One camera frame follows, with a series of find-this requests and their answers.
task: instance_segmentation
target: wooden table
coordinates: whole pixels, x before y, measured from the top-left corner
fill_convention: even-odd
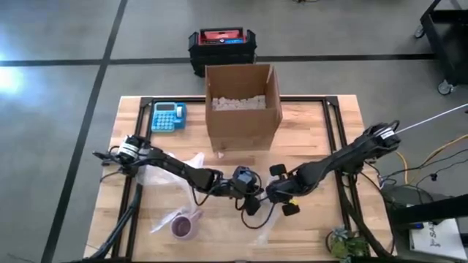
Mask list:
[[[364,129],[358,101],[354,95],[340,95],[338,98],[347,140],[352,142]],[[121,97],[110,145],[119,145],[125,135],[134,133],[139,101],[140,97]],[[266,181],[268,168],[273,164],[284,163],[288,169],[292,169],[331,153],[320,103],[282,102],[283,121],[270,151],[226,152],[222,158],[211,150],[204,105],[187,106],[186,128],[172,134],[153,135],[151,144],[174,153],[181,160],[202,152],[205,154],[204,166],[224,171],[226,177],[230,177],[238,165],[245,165]],[[104,173],[115,169],[107,167]],[[364,172],[377,182],[372,169],[366,167]],[[103,243],[116,225],[123,185],[124,176],[118,175],[101,183],[85,256],[95,252],[95,248]],[[392,235],[380,194],[362,177],[358,180],[357,189],[364,221],[383,246],[390,250]],[[188,202],[184,193],[175,186],[144,187],[133,261],[334,260],[324,242],[329,231],[343,224],[334,176],[328,176],[316,190],[298,199],[301,206],[299,214],[279,216],[268,242],[263,245],[252,245],[255,232],[241,223],[240,213],[234,209],[234,201],[228,198],[210,197],[202,206],[204,216],[195,240],[178,241],[170,235],[167,226],[151,234],[152,218],[161,218],[175,210],[183,198]],[[126,233],[122,244],[127,244]]]

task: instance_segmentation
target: open cardboard box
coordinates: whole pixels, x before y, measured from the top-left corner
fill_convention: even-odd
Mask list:
[[[282,121],[276,71],[268,64],[207,66],[206,126],[214,151],[267,150]],[[265,95],[264,110],[212,110],[213,98]]]

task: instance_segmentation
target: caster wheel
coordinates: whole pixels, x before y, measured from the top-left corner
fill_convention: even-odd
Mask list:
[[[418,28],[415,31],[415,38],[420,39],[421,37],[424,37],[424,28],[423,26],[418,26]]]
[[[452,84],[448,84],[447,80],[444,80],[439,84],[439,87],[437,87],[437,91],[445,96],[454,92],[455,87]]]

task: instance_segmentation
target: measuring cup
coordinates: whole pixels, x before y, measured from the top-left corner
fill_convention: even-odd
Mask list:
[[[198,220],[203,211],[196,210],[194,213],[178,213],[170,222],[170,231],[179,240],[191,240],[198,233]]]

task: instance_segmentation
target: concrete floor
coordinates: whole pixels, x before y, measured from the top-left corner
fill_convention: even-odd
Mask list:
[[[119,3],[0,1],[0,63],[101,59]],[[187,57],[186,38],[193,31],[222,26],[253,30],[259,56],[430,53],[426,38],[412,37],[430,3],[129,0],[111,58]],[[442,6],[451,8],[448,1]],[[432,60],[274,64],[282,94],[357,94],[366,125],[399,119],[405,127],[468,101],[467,89],[450,96],[437,93],[443,77],[438,62]],[[0,144],[8,149],[0,158],[0,262],[40,261],[98,69],[0,66]],[[90,152],[106,149],[119,97],[203,93],[203,80],[188,64],[107,68],[55,262],[83,255],[101,175]],[[433,149],[466,134],[467,118],[458,111],[405,132],[399,150],[410,165],[418,165]],[[463,142],[447,155],[467,146]],[[440,180],[426,181],[421,187],[444,195],[465,194],[466,167],[444,171]],[[386,174],[400,169],[401,163],[390,155],[379,168]]]

